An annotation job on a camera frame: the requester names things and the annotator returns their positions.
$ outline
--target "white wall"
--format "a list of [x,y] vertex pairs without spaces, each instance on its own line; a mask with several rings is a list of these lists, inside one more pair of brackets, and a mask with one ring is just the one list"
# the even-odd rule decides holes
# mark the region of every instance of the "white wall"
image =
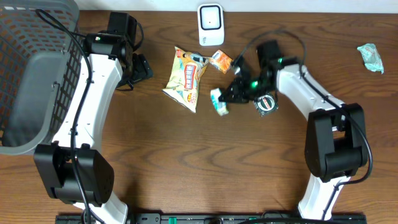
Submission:
[[196,11],[217,2],[226,12],[398,13],[398,0],[75,0],[81,10]]

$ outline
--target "plastic basket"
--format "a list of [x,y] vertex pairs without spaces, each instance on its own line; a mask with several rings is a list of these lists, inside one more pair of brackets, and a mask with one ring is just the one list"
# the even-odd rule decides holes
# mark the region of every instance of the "plastic basket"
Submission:
[[79,78],[76,45],[38,18],[37,8],[78,30],[73,0],[0,2],[0,154],[32,154],[50,143]]

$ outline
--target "wood grain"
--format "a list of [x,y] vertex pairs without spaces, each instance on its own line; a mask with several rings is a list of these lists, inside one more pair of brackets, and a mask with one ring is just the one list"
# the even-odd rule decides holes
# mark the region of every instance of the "wood grain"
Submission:
[[[201,79],[196,114],[161,92],[170,77],[174,45],[207,56],[221,49],[233,58],[261,32],[283,27],[307,43],[312,75],[336,97],[365,110],[373,174],[360,185],[344,187],[333,211],[363,212],[372,224],[397,222],[397,15],[226,12],[226,37],[219,47],[199,45],[194,12],[131,15],[144,27],[139,51],[155,76],[133,92],[114,94],[103,130],[103,155],[115,170],[114,191],[131,207],[165,213],[296,208],[310,175],[303,156],[307,122],[286,97],[280,96],[279,110],[265,118],[252,104],[230,105],[230,114],[219,117],[210,90],[228,86],[234,76],[211,65]],[[103,30],[108,18],[108,11],[81,11],[81,31]],[[286,55],[302,54],[296,40],[270,38],[280,40]],[[364,67],[356,48],[365,43],[376,44],[383,75]],[[258,73],[255,48],[246,57]],[[56,214],[79,212],[49,199],[31,156],[0,156],[0,161],[0,223],[53,223]]]

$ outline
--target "white square device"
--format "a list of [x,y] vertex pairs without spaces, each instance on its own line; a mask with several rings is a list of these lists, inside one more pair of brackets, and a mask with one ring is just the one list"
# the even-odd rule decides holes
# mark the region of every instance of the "white square device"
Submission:
[[199,43],[202,46],[221,45],[224,42],[223,8],[219,4],[198,7]]

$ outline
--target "light blue wrapper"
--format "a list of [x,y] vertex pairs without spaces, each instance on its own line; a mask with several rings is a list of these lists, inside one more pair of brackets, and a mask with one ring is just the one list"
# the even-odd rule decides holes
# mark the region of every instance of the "light blue wrapper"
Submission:
[[368,70],[384,73],[383,63],[381,62],[379,52],[377,52],[374,44],[365,44],[357,49],[361,52],[365,67]]

